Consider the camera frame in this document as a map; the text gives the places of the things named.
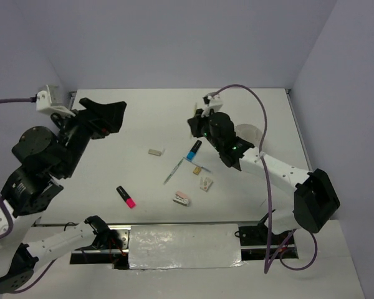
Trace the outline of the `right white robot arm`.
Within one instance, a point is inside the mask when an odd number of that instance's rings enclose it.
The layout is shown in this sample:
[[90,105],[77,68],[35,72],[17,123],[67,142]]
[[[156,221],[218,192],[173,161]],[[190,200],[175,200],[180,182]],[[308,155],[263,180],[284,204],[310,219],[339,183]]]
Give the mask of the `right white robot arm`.
[[272,210],[264,225],[260,226],[259,238],[264,243],[272,244],[281,233],[294,229],[316,234],[340,207],[337,193],[325,171],[296,168],[261,152],[236,135],[227,114],[216,112],[202,116],[199,109],[187,122],[192,135],[206,138],[227,167],[263,175],[272,187],[277,187],[292,199],[291,209]]

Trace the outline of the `silver green pen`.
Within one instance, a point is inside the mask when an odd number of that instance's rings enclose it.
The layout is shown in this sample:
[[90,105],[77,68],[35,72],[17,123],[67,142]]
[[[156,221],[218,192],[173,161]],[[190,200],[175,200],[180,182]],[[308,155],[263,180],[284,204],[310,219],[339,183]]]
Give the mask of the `silver green pen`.
[[177,172],[178,168],[181,166],[183,161],[184,158],[181,158],[180,161],[176,164],[176,166],[171,170],[170,174],[166,177],[165,181],[163,182],[163,185],[165,185],[172,178],[172,176],[175,174],[175,172]]

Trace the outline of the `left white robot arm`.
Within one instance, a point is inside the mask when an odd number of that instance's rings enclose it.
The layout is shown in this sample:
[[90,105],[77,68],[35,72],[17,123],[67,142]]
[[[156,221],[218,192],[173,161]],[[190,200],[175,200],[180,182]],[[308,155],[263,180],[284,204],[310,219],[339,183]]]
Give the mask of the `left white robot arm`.
[[90,216],[52,237],[24,241],[32,225],[62,191],[59,181],[73,175],[88,143],[117,133],[122,127],[125,102],[99,104],[83,98],[80,104],[81,110],[67,116],[51,114],[58,133],[35,126],[25,131],[12,148],[21,165],[0,190],[0,295],[28,290],[37,270],[73,250],[122,248],[118,232],[99,216]]

